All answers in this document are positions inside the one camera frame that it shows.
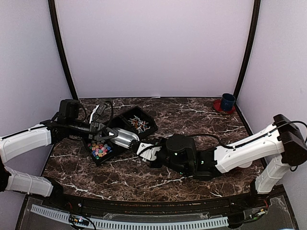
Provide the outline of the metal scoop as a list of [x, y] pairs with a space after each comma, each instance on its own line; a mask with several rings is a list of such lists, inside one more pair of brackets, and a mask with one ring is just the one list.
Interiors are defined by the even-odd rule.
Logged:
[[114, 138], [110, 139], [110, 141], [118, 146], [128, 149], [132, 140], [140, 141], [139, 137], [133, 132], [122, 128], [113, 128], [112, 130], [112, 132], [108, 133], [109, 136], [114, 135]]

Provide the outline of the black three-compartment candy tray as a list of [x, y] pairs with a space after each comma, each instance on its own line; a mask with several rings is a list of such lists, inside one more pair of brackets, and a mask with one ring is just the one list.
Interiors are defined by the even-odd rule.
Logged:
[[116, 137], [106, 129], [100, 134], [101, 138], [107, 137], [105, 140], [82, 140], [97, 166], [127, 151], [133, 140], [141, 141], [158, 130], [155, 120], [138, 106], [115, 116], [109, 128], [117, 133]]

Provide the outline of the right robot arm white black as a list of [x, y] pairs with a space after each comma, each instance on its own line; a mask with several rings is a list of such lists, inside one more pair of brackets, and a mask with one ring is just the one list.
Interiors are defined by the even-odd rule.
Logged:
[[287, 171], [307, 161], [307, 140], [300, 132], [299, 121], [282, 114], [262, 131], [231, 144], [219, 143], [203, 151], [196, 149], [196, 135], [173, 134], [150, 143], [132, 140], [129, 149], [154, 168], [165, 166], [184, 177], [210, 181], [234, 168], [248, 168], [253, 161], [273, 156], [264, 171], [253, 180], [245, 204], [255, 208], [263, 201]]

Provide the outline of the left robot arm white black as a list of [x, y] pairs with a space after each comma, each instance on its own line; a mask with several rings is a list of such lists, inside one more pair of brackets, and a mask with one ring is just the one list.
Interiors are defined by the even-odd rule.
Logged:
[[48, 197], [57, 209], [63, 209], [68, 199], [63, 195], [63, 187], [52, 178], [38, 177], [6, 167], [5, 163], [13, 158], [40, 147], [56, 144], [71, 136], [83, 139], [103, 141], [103, 135], [110, 131], [109, 125], [114, 113], [110, 113], [107, 124], [97, 119], [107, 107], [113, 107], [111, 101], [96, 106], [90, 116], [79, 119], [79, 110], [84, 106], [78, 100], [65, 99], [60, 102], [59, 110], [49, 119], [20, 132], [0, 138], [0, 190]]

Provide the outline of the star candies pile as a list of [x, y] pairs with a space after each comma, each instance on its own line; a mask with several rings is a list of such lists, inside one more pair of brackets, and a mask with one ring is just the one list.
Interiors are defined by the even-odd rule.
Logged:
[[95, 160], [100, 160], [113, 151], [111, 146], [104, 142], [91, 142], [87, 147]]

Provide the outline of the stick candies pile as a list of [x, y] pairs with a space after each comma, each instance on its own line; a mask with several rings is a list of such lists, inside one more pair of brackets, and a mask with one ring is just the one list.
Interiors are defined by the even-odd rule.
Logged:
[[149, 130], [151, 127], [149, 123], [145, 120], [141, 120], [138, 116], [134, 115], [132, 118], [128, 120], [130, 124], [137, 130], [137, 133], [144, 133]]

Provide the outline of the left circuit board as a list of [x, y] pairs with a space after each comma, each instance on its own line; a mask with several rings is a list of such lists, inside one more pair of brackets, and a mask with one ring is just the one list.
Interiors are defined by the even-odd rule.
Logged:
[[69, 216], [69, 223], [76, 225], [76, 226], [88, 226], [90, 224], [90, 222], [85, 219], [82, 216], [78, 216], [78, 215], [70, 215]]

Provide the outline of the circuit board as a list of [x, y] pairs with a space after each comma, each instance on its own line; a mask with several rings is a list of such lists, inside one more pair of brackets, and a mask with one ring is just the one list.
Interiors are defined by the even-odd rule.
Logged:
[[249, 215], [250, 219], [258, 219], [261, 216], [267, 214], [268, 210], [265, 208], [261, 208], [259, 210], [257, 210], [255, 213], [252, 213]]
[[76, 226], [88, 226], [90, 224], [90, 222], [85, 219], [82, 216], [78, 216], [78, 215], [70, 215], [69, 216], [69, 223], [76, 225]]

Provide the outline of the red plate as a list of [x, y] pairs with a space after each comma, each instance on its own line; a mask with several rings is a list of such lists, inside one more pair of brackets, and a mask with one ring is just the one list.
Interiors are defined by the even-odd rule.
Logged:
[[221, 108], [221, 99], [217, 99], [213, 102], [213, 108], [215, 111], [221, 113], [221, 114], [233, 114], [235, 111], [236, 111], [236, 108], [235, 106], [233, 106], [232, 110], [231, 111], [224, 111], [222, 108]]

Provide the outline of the blue mug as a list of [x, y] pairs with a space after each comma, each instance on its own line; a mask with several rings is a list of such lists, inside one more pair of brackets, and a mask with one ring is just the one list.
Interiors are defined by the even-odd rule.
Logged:
[[229, 112], [233, 109], [235, 102], [236, 102], [236, 98], [234, 95], [230, 93], [224, 93], [222, 95], [220, 108], [225, 112]]

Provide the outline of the orange white bowl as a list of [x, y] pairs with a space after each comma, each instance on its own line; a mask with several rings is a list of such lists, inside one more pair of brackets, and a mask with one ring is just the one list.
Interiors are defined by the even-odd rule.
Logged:
[[252, 161], [248, 162], [248, 163], [244, 163], [242, 165], [239, 165], [238, 168], [242, 168], [242, 169], [245, 169], [245, 168], [248, 168], [252, 165]]

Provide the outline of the right circuit board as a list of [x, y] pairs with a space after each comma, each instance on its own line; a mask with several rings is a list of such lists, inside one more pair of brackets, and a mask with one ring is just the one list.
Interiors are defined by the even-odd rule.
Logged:
[[257, 210], [255, 213], [252, 213], [249, 215], [250, 219], [258, 219], [261, 216], [267, 214], [268, 210], [265, 208], [261, 208], [259, 210]]

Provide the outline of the black front table rail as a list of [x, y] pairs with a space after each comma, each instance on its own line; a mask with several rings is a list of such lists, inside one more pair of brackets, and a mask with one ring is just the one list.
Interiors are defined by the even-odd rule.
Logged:
[[174, 175], [82, 175], [61, 180], [60, 185], [64, 192], [43, 198], [43, 204], [82, 214], [239, 213], [271, 205], [274, 198], [285, 194], [285, 188], [276, 185], [269, 194], [257, 195], [252, 192], [251, 179], [235, 177], [203, 182]]

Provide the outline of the black frame post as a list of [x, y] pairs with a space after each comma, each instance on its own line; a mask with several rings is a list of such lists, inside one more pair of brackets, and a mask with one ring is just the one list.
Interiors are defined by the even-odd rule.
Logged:
[[254, 39], [255, 39], [255, 34], [257, 30], [257, 24], [258, 24], [258, 19], [259, 19], [259, 14], [260, 14], [260, 6], [261, 6], [261, 0], [254, 0], [253, 4], [253, 11], [252, 11], [252, 16], [251, 16], [251, 22], [250, 22], [250, 28], [249, 28], [249, 33], [248, 33], [248, 39], [246, 43], [246, 48], [242, 60], [242, 65], [239, 71], [239, 75], [237, 78], [235, 90], [234, 90], [234, 96], [238, 99], [243, 81], [246, 75], [246, 71], [248, 68], [248, 63], [250, 60], [253, 44], [254, 44]]
[[64, 72], [65, 80], [69, 88], [70, 94], [72, 96], [72, 99], [78, 100], [79, 98], [78, 98], [77, 91], [73, 83], [71, 71], [70, 71], [66, 53], [64, 50], [64, 44], [63, 44], [62, 37], [61, 37], [59, 20], [58, 20], [57, 9], [56, 9], [56, 1], [48, 0], [48, 8], [49, 8], [49, 14], [50, 14], [51, 23], [52, 23], [53, 34], [55, 37], [56, 46], [57, 46], [60, 62], [62, 65], [62, 69]]

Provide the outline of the right black frame post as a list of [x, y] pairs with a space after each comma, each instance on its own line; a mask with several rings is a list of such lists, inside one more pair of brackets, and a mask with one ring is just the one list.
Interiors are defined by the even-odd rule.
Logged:
[[242, 60], [242, 65], [239, 71], [239, 75], [237, 78], [235, 90], [234, 90], [234, 96], [238, 99], [243, 81], [246, 75], [246, 71], [248, 68], [248, 63], [250, 60], [253, 44], [254, 44], [254, 39], [255, 39], [255, 34], [257, 30], [257, 24], [258, 24], [258, 19], [259, 19], [259, 14], [260, 14], [260, 6], [261, 6], [261, 0], [254, 0], [253, 4], [253, 11], [252, 11], [252, 16], [251, 16], [251, 22], [250, 22], [250, 28], [249, 28], [249, 33], [248, 33], [248, 39], [246, 43], [246, 48]]

